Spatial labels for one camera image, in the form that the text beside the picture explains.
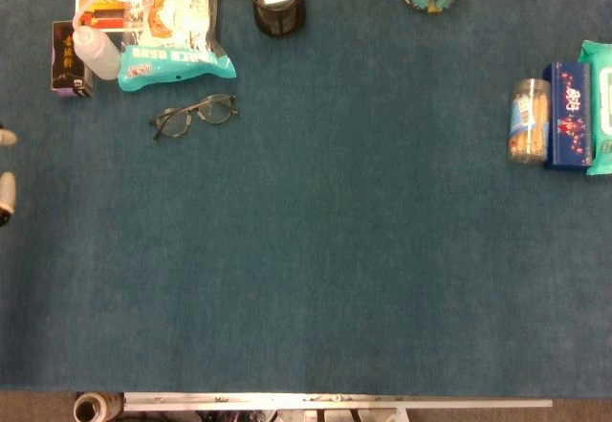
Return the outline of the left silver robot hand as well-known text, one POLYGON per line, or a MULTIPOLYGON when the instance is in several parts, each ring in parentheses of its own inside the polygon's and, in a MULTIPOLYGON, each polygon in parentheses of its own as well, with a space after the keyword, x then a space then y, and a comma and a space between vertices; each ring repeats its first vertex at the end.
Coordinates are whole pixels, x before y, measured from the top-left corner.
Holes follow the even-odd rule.
MULTIPOLYGON (((1 145, 11 146, 17 143, 17 136, 14 132, 1 126, 1 145)), ((15 175, 10 171, 1 174, 0 179, 0 209, 1 226, 5 226, 15 213, 16 204, 16 180, 15 175)))

